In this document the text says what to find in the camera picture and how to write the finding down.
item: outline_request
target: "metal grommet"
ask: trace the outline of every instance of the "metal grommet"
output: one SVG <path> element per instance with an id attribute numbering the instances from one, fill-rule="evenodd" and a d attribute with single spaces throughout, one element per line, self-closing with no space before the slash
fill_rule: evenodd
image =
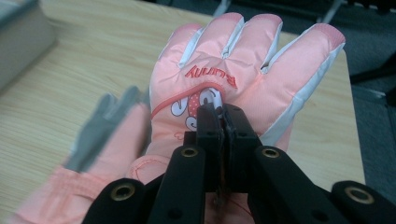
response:
<path id="1" fill-rule="evenodd" d="M 114 201 L 124 201 L 134 195 L 134 185 L 131 183 L 120 184 L 111 190 L 111 199 Z"/>
<path id="2" fill-rule="evenodd" d="M 374 197 L 364 189 L 356 187 L 345 188 L 346 195 L 357 203 L 371 204 L 374 203 Z"/>
<path id="3" fill-rule="evenodd" d="M 194 157 L 198 155 L 198 150 L 192 147 L 183 148 L 181 150 L 181 155 L 184 157 Z"/>
<path id="4" fill-rule="evenodd" d="M 264 155 L 268 158 L 278 158 L 279 152 L 277 152 L 276 150 L 271 149 L 271 148 L 265 148 L 262 150 L 262 155 Z"/>

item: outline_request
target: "table surface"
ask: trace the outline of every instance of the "table surface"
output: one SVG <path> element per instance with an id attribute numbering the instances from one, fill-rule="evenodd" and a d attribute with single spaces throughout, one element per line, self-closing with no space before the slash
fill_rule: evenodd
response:
<path id="1" fill-rule="evenodd" d="M 169 35 L 209 16 L 131 0 L 44 0 L 58 41 L 0 92 L 0 220 L 68 155 L 105 92 L 145 90 Z M 295 35 L 282 33 L 279 46 Z M 317 185 L 364 183 L 347 57 L 342 51 L 297 115 L 289 155 Z"/>

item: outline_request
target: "clamp jaw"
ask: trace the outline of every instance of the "clamp jaw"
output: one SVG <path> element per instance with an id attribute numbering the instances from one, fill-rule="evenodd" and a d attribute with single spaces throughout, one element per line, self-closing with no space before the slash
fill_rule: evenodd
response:
<path id="1" fill-rule="evenodd" d="M 244 111 L 212 104 L 197 111 L 165 174 L 146 186 L 123 178 L 106 186 L 83 223 L 204 223 L 205 193 L 247 193 L 255 223 L 396 223 L 396 206 L 342 181 L 327 192 L 281 149 L 263 146 Z"/>

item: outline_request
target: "glove finger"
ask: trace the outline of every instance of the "glove finger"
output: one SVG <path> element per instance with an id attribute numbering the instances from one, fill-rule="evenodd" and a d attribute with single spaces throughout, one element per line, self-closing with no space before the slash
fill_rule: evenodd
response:
<path id="1" fill-rule="evenodd" d="M 295 114 L 311 96 L 339 51 L 344 36 L 328 24 L 316 24 L 283 48 L 262 71 L 262 89 L 271 92 L 271 105 L 279 111 L 271 127 L 261 136 L 272 146 L 288 129 Z"/>
<path id="2" fill-rule="evenodd" d="M 290 95 L 301 89 L 310 95 L 344 44 L 345 38 L 338 30 L 328 24 L 316 24 L 285 46 L 262 69 L 268 72 L 266 83 L 281 85 L 278 90 L 288 90 Z"/>
<path id="3" fill-rule="evenodd" d="M 141 154 L 148 126 L 148 107 L 144 104 L 133 106 L 111 136 L 89 173 L 110 180 L 124 177 L 132 161 Z"/>
<path id="4" fill-rule="evenodd" d="M 248 21 L 232 48 L 230 59 L 246 64 L 257 63 L 259 69 L 276 53 L 282 20 L 272 14 L 262 14 Z"/>
<path id="5" fill-rule="evenodd" d="M 238 13 L 227 13 L 215 18 L 204 29 L 191 58 L 203 53 L 216 58 L 228 57 L 243 26 L 244 18 Z"/>
<path id="6" fill-rule="evenodd" d="M 113 105 L 116 104 L 116 102 L 117 102 L 117 98 L 113 94 L 106 93 L 105 95 L 102 96 L 95 110 L 93 111 L 92 118 L 104 117 L 105 114 L 111 110 Z"/>
<path id="7" fill-rule="evenodd" d="M 166 74 L 175 74 L 183 62 L 190 58 L 200 36 L 200 29 L 200 24 L 190 23 L 178 27 L 172 33 L 155 65 L 160 67 L 160 71 L 164 69 L 160 74 L 163 74 L 163 71 L 167 71 Z"/>
<path id="8" fill-rule="evenodd" d="M 120 121 L 130 110 L 131 106 L 136 104 L 139 99 L 139 89 L 136 86 L 128 88 L 125 93 L 121 96 L 121 99 L 117 102 L 112 109 L 105 114 L 105 119 L 111 119 L 115 122 Z"/>

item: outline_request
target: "pink glove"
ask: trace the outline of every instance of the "pink glove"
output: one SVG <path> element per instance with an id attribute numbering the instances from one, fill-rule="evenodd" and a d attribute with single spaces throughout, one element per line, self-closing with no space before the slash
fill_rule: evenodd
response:
<path id="1" fill-rule="evenodd" d="M 148 126 L 149 108 L 134 105 L 86 173 L 58 167 L 8 223 L 81 223 L 102 189 L 125 177 L 132 161 L 140 156 Z"/>
<path id="2" fill-rule="evenodd" d="M 276 53 L 282 20 L 258 15 L 244 23 L 236 13 L 205 28 L 176 29 L 150 81 L 152 136 L 147 155 L 133 163 L 130 177 L 148 183 L 162 174 L 183 134 L 196 128 L 196 108 L 214 103 L 241 107 L 267 146 L 287 149 L 295 114 L 312 94 L 338 52 L 344 36 L 316 24 Z M 222 206 L 206 195 L 207 223 L 252 223 L 246 195 L 224 196 Z"/>

